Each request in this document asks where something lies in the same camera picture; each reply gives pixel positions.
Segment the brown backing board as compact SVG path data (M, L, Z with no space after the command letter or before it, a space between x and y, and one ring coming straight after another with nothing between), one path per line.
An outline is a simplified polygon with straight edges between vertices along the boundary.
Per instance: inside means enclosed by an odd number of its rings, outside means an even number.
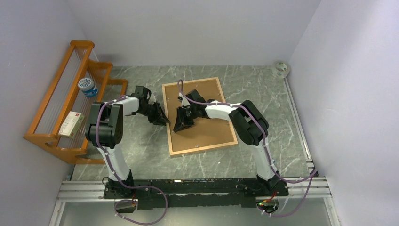
M196 89L206 100L225 101L219 78L198 79L183 82L183 92L186 94ZM221 119L197 118L194 125L175 133L177 107L181 105L177 97L179 89L177 82L162 85L165 114L170 120L167 126L168 147L171 156L193 154L215 148L225 148L238 144L233 126Z

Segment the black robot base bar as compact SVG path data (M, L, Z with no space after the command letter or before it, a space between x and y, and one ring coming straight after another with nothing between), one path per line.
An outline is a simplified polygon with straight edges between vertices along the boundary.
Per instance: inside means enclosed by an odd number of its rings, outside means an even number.
M263 189L257 178L137 179L134 185L137 189L126 193L115 191L106 183L104 199L134 199L138 210L230 205L252 208L261 199L289 195L287 187Z

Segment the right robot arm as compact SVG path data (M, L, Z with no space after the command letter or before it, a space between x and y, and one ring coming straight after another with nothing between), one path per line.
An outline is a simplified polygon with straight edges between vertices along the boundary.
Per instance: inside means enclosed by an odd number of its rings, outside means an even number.
M264 195L271 195L278 186L287 187L268 148L269 124L251 101L229 104L214 99L205 100L195 89L187 95L179 93L178 100L181 105L177 108L173 128L175 133L192 127L196 118L229 121L241 141L251 148L259 191Z

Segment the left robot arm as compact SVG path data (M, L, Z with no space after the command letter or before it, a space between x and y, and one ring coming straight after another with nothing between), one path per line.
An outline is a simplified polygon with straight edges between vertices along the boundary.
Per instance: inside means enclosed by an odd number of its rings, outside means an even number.
M170 123L152 92L145 86L136 86L131 95L92 103L86 124L86 140L101 153L109 171L108 184L123 198L130 197L135 191L131 170L120 147L123 120L137 114L146 116L153 125Z

